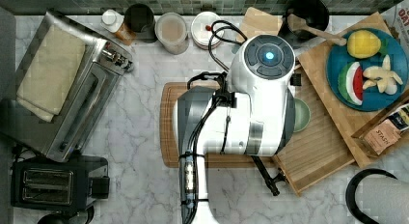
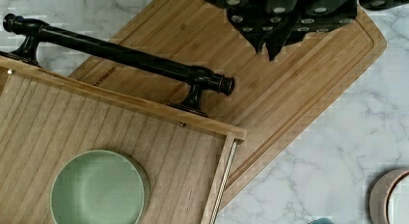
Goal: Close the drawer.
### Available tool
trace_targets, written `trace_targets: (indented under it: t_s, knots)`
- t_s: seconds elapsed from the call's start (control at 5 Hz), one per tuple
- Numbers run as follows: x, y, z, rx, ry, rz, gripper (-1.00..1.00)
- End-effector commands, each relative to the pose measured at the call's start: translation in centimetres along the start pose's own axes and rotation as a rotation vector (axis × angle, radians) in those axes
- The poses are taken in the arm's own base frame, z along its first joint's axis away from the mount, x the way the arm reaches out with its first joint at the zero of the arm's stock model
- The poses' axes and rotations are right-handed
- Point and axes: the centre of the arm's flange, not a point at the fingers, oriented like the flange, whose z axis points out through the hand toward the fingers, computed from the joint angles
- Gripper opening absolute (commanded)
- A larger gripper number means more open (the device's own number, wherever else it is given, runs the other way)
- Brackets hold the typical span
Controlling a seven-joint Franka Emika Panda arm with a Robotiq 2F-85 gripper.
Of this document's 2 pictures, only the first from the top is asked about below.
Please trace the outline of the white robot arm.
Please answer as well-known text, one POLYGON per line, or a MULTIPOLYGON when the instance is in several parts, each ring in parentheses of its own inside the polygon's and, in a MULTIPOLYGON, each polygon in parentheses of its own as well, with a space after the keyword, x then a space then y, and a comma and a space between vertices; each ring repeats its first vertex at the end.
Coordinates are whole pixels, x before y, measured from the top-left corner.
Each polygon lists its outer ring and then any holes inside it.
POLYGON ((294 131, 290 89, 295 54, 283 38, 257 35, 244 42, 227 72, 202 72, 218 89, 188 87, 173 108, 183 224, 216 221, 208 202, 205 156, 246 154, 255 161, 285 147, 294 131))

